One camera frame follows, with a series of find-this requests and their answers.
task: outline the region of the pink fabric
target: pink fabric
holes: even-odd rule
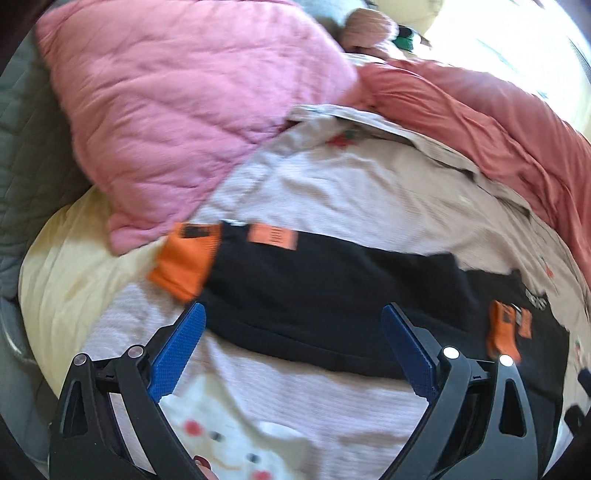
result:
[[[398,36],[398,24],[386,14],[369,8],[354,10],[345,22],[340,46],[348,53],[363,53],[379,59],[396,57],[392,40]]]
[[[427,60],[359,69],[351,102],[457,150],[514,189],[560,235],[591,284],[591,145],[539,98]]]
[[[186,220],[293,105],[337,103],[357,78],[282,0],[82,0],[37,35],[118,254]]]

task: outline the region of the pink quilted pillow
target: pink quilted pillow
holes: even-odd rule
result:
[[[293,105],[337,103],[356,81],[281,0],[83,0],[37,35],[77,160],[112,202],[117,254],[186,220]]]

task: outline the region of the cartoon print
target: cartoon print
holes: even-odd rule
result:
[[[216,375],[199,375],[160,407],[189,455],[208,461],[219,480],[305,480],[298,469],[307,440],[288,427],[250,423]]]

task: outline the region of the blue gripper pad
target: blue gripper pad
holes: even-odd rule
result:
[[[416,395],[431,403],[439,395],[436,365],[417,339],[413,328],[402,311],[391,304],[382,310],[382,330],[408,383]]]
[[[170,395],[177,386],[204,330],[205,308],[200,303],[194,303],[183,312],[176,330],[152,362],[148,394],[156,403],[163,396]]]

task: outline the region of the black garment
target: black garment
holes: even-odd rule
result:
[[[528,300],[518,272],[460,270],[451,254],[387,252],[313,233],[295,251],[247,241],[224,223],[199,301],[207,327],[250,351],[333,371],[404,379],[380,326],[398,303],[416,326],[468,358],[488,359],[492,300],[532,313],[532,339],[517,338],[541,465],[550,458],[562,406],[568,333]]]

